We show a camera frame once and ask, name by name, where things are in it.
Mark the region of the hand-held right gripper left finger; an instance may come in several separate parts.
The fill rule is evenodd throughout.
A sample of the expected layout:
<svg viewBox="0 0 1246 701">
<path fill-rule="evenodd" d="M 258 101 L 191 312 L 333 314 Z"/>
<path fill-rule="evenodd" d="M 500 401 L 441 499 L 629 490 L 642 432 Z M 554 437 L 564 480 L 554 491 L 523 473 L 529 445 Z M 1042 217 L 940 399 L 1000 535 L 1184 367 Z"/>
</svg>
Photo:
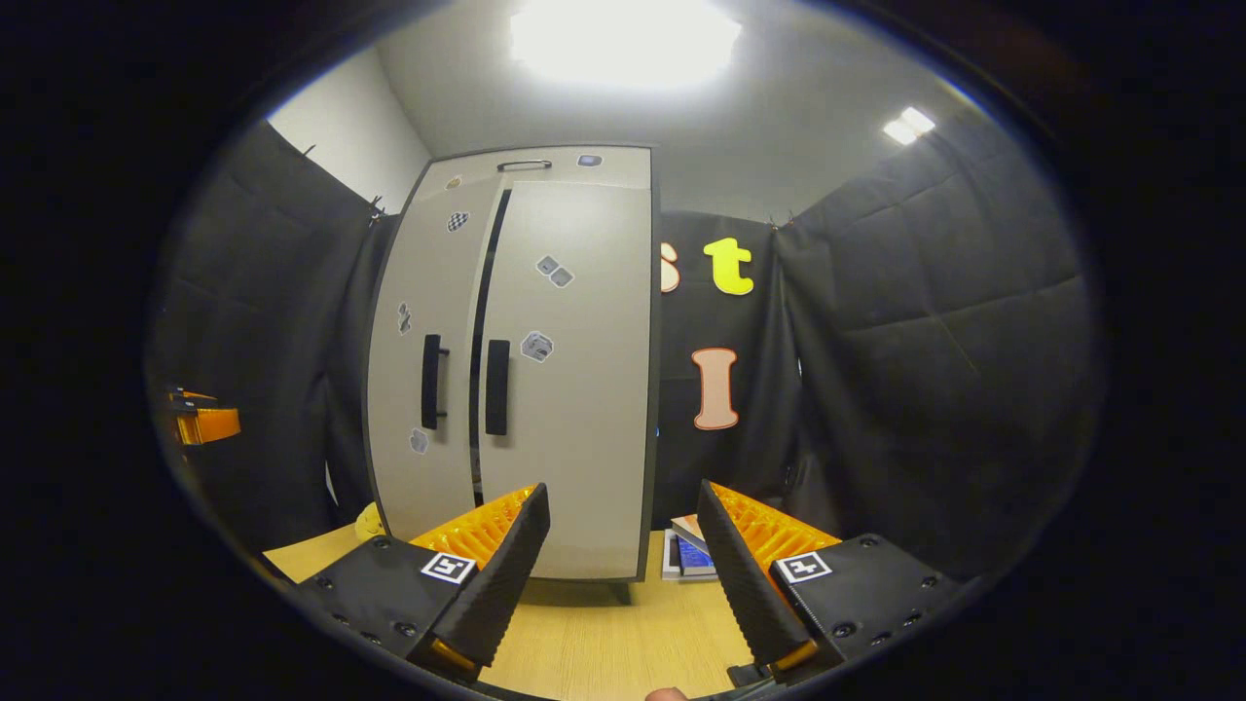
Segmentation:
<svg viewBox="0 0 1246 701">
<path fill-rule="evenodd" d="M 473 684 L 493 666 L 548 532 L 548 491 L 533 484 L 412 540 L 373 535 L 297 591 L 365 642 Z"/>
</svg>

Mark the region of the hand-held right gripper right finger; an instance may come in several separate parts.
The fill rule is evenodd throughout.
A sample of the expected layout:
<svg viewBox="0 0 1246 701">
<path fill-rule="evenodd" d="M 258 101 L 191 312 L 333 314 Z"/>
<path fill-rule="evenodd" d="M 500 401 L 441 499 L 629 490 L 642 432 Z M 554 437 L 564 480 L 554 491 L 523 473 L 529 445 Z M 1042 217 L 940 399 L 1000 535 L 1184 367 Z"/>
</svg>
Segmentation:
<svg viewBox="0 0 1246 701">
<path fill-rule="evenodd" d="M 963 591 L 883 535 L 829 535 L 713 482 L 697 518 L 753 661 L 784 686 L 881 655 Z"/>
</svg>

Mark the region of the grey shoe cabinet door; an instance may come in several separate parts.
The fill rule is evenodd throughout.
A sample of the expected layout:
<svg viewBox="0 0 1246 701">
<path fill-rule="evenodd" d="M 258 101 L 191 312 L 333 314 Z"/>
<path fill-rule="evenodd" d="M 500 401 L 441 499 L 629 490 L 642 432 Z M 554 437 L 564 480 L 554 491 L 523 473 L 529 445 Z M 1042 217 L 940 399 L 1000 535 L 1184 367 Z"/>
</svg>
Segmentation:
<svg viewBox="0 0 1246 701">
<path fill-rule="evenodd" d="M 368 359 L 366 427 L 385 528 L 415 538 L 475 506 L 470 369 L 481 266 L 498 183 L 417 195 L 388 252 Z M 422 337 L 441 334 L 439 430 L 420 422 Z"/>
<path fill-rule="evenodd" d="M 645 188 L 510 187 L 480 322 L 478 466 L 486 498 L 546 486 L 535 576 L 640 578 L 655 261 Z M 485 433 L 491 339 L 511 342 L 506 436 Z"/>
</svg>

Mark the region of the grey shoe cabinet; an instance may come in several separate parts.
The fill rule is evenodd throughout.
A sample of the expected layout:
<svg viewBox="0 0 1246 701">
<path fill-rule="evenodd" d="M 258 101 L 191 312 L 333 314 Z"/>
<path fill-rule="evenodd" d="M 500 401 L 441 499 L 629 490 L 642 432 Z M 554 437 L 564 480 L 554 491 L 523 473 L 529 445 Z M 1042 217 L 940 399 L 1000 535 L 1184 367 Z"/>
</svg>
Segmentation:
<svg viewBox="0 0 1246 701">
<path fill-rule="evenodd" d="M 498 183 L 498 203 L 495 205 L 493 213 L 493 230 L 488 235 L 486 252 L 483 254 L 483 261 L 481 266 L 481 278 L 478 285 L 478 299 L 475 306 L 475 324 L 472 332 L 472 347 L 471 347 L 471 369 L 470 369 L 470 408 L 468 408 L 468 440 L 470 440 L 470 466 L 473 481 L 475 492 L 475 506 L 482 506 L 487 501 L 493 501 L 493 498 L 486 498 L 483 494 L 482 478 L 478 466 L 478 379 L 480 379 L 480 362 L 481 362 L 481 337 L 480 322 L 483 315 L 485 308 L 485 294 L 488 288 L 488 275 L 490 269 L 493 265 L 493 252 L 495 252 L 495 237 L 498 234 L 498 227 L 501 227 L 501 212 L 503 205 L 507 203 L 507 195 L 511 186 L 516 186 L 518 182 L 568 182 L 568 183 L 583 183 L 583 186 L 623 186 L 629 188 L 645 188 L 650 192 L 650 235 L 653 237 L 654 252 L 657 253 L 657 178 L 650 167 L 650 148 L 637 144 L 556 144 L 556 146 L 538 146 L 530 148 L 508 148 L 508 149 L 493 149 L 493 151 L 477 151 L 472 154 L 459 154 L 455 157 L 446 157 L 446 159 L 432 161 L 427 164 L 417 179 L 417 186 L 414 186 L 410 192 L 406 205 L 404 207 L 402 215 L 397 227 L 397 232 L 392 240 L 396 239 L 404 215 L 407 212 L 409 205 L 412 199 L 417 195 L 436 195 L 441 192 L 455 191 L 461 186 L 475 186 L 475 183 L 483 182 L 485 179 L 493 179 Z M 383 279 L 383 273 L 385 270 L 385 261 L 383 261 L 383 269 L 378 278 L 378 293 L 380 288 L 380 279 Z M 655 280 L 658 279 L 657 261 L 654 265 Z M 375 293 L 375 306 L 371 315 L 371 329 L 375 308 L 378 306 L 378 293 Z M 659 320 L 660 315 L 658 313 L 659 299 L 658 299 L 658 280 L 657 280 L 657 293 L 654 298 L 653 306 L 653 322 L 650 322 L 650 350 L 653 351 L 653 359 L 650 359 L 650 421 L 654 427 L 654 438 L 650 442 L 649 456 L 650 456 L 650 491 L 653 491 L 653 473 L 655 463 L 655 449 L 657 449 L 657 371 L 658 371 L 658 332 L 659 332 Z M 366 359 L 366 374 L 364 381 L 364 398 L 363 398 L 363 416 L 364 427 L 366 435 L 366 449 L 368 449 L 368 464 L 371 471 L 370 449 L 368 445 L 368 427 L 366 427 L 366 386 L 368 386 L 368 359 Z M 378 488 L 375 488 L 373 474 L 371 484 L 374 488 L 374 498 L 378 496 Z M 650 503 L 648 507 L 648 532 L 645 532 L 644 543 L 644 559 L 642 559 L 640 578 L 635 581 L 640 581 L 644 576 L 645 570 L 645 558 L 648 558 L 648 538 L 650 530 Z"/>
</svg>

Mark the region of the small book stack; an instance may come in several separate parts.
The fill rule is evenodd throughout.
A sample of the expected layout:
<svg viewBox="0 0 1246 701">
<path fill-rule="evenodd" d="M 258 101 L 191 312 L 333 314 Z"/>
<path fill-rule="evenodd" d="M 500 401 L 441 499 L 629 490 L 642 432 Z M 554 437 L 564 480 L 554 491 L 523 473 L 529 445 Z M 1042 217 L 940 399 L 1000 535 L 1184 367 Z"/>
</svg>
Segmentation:
<svg viewBox="0 0 1246 701">
<path fill-rule="evenodd" d="M 662 576 L 667 581 L 714 580 L 716 567 L 697 515 L 677 515 L 664 530 Z"/>
</svg>

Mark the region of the black backdrop cloth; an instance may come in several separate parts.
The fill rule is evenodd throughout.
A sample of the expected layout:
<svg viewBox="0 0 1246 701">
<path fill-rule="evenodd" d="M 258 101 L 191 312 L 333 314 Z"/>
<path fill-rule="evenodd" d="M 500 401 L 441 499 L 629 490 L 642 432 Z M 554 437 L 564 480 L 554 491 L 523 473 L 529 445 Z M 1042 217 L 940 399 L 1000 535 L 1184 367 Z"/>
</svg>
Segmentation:
<svg viewBox="0 0 1246 701">
<path fill-rule="evenodd" d="M 957 117 L 776 227 L 677 208 L 649 148 L 650 530 L 708 481 L 951 576 L 1018 559 L 1077 482 L 1103 377 L 1077 227 L 1029 154 Z M 240 435 L 181 449 L 248 553 L 374 501 L 364 381 L 406 203 L 378 215 L 262 126 L 174 225 L 145 372 L 164 408 L 171 387 L 239 408 Z"/>
</svg>

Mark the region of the small ceiling light panel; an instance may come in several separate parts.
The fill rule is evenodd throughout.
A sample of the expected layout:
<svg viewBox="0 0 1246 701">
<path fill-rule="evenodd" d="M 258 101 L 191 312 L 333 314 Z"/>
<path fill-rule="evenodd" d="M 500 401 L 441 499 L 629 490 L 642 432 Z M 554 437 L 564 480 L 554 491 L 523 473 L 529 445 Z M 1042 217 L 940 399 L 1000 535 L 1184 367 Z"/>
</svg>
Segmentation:
<svg viewBox="0 0 1246 701">
<path fill-rule="evenodd" d="M 934 129 L 937 129 L 934 120 L 915 106 L 906 106 L 881 128 L 887 138 L 900 146 L 912 144 Z"/>
</svg>

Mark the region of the large ceiling light panel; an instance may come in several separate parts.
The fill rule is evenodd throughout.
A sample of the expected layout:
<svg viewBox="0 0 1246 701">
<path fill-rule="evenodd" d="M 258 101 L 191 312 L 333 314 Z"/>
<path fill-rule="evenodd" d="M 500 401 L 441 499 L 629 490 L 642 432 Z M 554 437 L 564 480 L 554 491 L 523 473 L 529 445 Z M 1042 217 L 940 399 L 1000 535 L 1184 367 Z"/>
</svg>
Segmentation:
<svg viewBox="0 0 1246 701">
<path fill-rule="evenodd" d="M 511 56 L 556 83 L 682 88 L 730 64 L 743 25 L 709 0 L 532 0 Z"/>
</svg>

